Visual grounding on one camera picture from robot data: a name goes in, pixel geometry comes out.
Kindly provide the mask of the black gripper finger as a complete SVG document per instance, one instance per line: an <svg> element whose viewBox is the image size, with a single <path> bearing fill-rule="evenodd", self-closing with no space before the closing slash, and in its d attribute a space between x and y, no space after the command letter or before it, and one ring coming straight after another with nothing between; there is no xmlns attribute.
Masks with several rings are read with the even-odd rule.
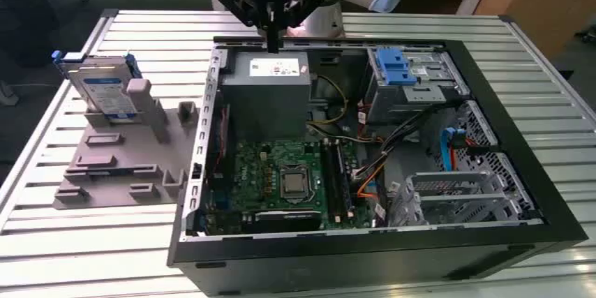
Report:
<svg viewBox="0 0 596 298"><path fill-rule="evenodd" d="M279 53L279 10L275 2L269 2L267 4L267 12L268 12L268 26L267 26L267 51L269 53Z"/></svg>

